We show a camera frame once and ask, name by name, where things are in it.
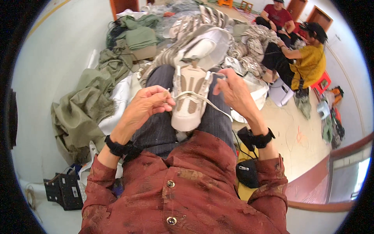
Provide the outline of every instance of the yellow shirt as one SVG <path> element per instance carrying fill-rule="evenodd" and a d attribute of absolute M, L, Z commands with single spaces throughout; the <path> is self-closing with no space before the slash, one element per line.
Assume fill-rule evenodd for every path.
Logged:
<path fill-rule="evenodd" d="M 303 88 L 306 89 L 317 82 L 326 69 L 326 57 L 324 46 L 304 46 L 300 50 L 301 57 L 296 59 L 295 64 L 290 64 L 291 71 L 295 76 L 291 83 L 293 90 L 299 89 L 300 76 L 304 79 Z"/>

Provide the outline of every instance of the black hair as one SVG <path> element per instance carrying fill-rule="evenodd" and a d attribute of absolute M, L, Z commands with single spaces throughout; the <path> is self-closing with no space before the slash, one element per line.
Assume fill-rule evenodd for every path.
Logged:
<path fill-rule="evenodd" d="M 307 31 L 310 37 L 313 37 L 319 40 L 320 43 L 325 44 L 327 42 L 327 35 L 325 30 L 319 23 L 311 22 L 311 23 L 304 23 L 305 27 L 302 28 L 303 30 Z"/>

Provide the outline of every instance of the wooden door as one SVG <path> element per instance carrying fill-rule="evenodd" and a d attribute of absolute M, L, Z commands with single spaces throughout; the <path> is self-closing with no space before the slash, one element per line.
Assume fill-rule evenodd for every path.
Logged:
<path fill-rule="evenodd" d="M 307 3 L 307 0 L 291 0 L 289 2 L 287 10 L 291 14 L 294 21 L 297 21 Z"/>
<path fill-rule="evenodd" d="M 117 19 L 116 14 L 123 12 L 126 9 L 132 11 L 139 11 L 138 0 L 110 0 L 114 20 Z"/>
<path fill-rule="evenodd" d="M 316 22 L 321 25 L 321 27 L 327 31 L 328 28 L 330 27 L 332 23 L 332 19 L 321 9 L 318 7 L 314 6 L 312 12 L 310 13 L 308 19 L 306 20 L 307 22 Z"/>

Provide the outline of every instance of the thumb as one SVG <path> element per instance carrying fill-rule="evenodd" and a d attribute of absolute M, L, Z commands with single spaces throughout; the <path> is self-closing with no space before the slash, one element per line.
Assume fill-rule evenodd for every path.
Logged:
<path fill-rule="evenodd" d="M 149 107 L 161 106 L 163 103 L 166 102 L 166 99 L 168 98 L 169 95 L 170 95 L 170 93 L 168 91 L 153 94 L 152 96 L 147 98 L 147 101 L 150 105 Z"/>

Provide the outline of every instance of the wooden stool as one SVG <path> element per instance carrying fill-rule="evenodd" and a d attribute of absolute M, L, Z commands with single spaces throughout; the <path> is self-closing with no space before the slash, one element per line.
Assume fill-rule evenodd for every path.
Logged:
<path fill-rule="evenodd" d="M 232 8 L 233 7 L 233 2 L 234 2 L 234 0 L 219 0 L 218 5 L 219 6 L 227 5 L 227 6 L 229 6 L 229 8 Z"/>
<path fill-rule="evenodd" d="M 248 5 L 250 5 L 251 6 L 251 8 L 249 9 L 249 12 L 251 12 L 252 11 L 252 7 L 253 7 L 253 4 L 252 3 L 249 3 L 249 2 L 247 2 L 247 1 L 242 1 L 242 3 L 240 4 L 240 7 L 239 7 L 239 9 L 241 9 L 241 10 L 244 10 L 244 12 L 247 10 L 247 8 L 248 8 Z"/>

